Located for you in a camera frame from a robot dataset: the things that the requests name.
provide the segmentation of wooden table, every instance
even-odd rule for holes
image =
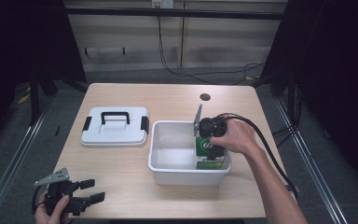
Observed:
[[[211,100],[202,101],[208,93]],[[95,179],[96,186],[75,196],[105,191],[105,200],[82,218],[243,218],[264,217],[254,176],[241,154],[231,153],[232,170],[219,186],[157,185],[147,166],[151,128],[157,120],[194,120],[229,112],[253,121],[267,138],[277,161],[281,158],[255,89],[240,86],[92,84],[79,109],[55,170],[67,167],[71,180]],[[149,135],[143,147],[83,147],[82,128],[96,106],[143,106],[148,109]]]

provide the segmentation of white plastic bin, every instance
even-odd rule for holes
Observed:
[[[218,185],[231,170],[231,158],[219,170],[196,169],[192,121],[159,120],[153,124],[148,165],[161,185]]]

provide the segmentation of black curtain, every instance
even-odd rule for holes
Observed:
[[[41,7],[63,7],[63,2],[0,1],[0,120],[15,86],[30,81],[31,74],[45,91],[53,79],[86,81],[68,16]]]
[[[263,75],[277,74],[275,94],[282,94],[292,76],[358,171],[358,0],[289,1],[286,13]]]

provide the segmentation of person's left hand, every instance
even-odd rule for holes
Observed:
[[[66,207],[66,205],[69,202],[69,195],[63,196],[57,203],[53,213],[51,214],[51,217],[47,213],[47,209],[43,201],[45,201],[45,194],[47,192],[45,191],[39,196],[39,206],[37,206],[36,211],[34,213],[34,220],[36,221],[36,224],[67,224],[68,223],[68,217],[69,214],[63,214],[61,216],[61,213],[63,209]]]

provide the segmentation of hand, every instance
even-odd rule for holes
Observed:
[[[255,141],[255,130],[249,124],[235,119],[228,119],[226,124],[226,134],[222,137],[212,136],[210,138],[212,144],[241,153],[246,157],[264,151]]]
[[[45,201],[45,194],[47,192],[45,191],[39,196],[38,202],[40,203],[39,206],[37,206],[36,211],[34,213],[34,219],[36,221],[36,224],[67,224],[68,223],[68,217],[69,214],[63,214],[61,216],[61,213],[63,209],[66,207],[66,205],[69,203],[69,195],[63,196],[57,203],[53,213],[51,214],[51,217],[48,215],[46,206],[43,203]]]

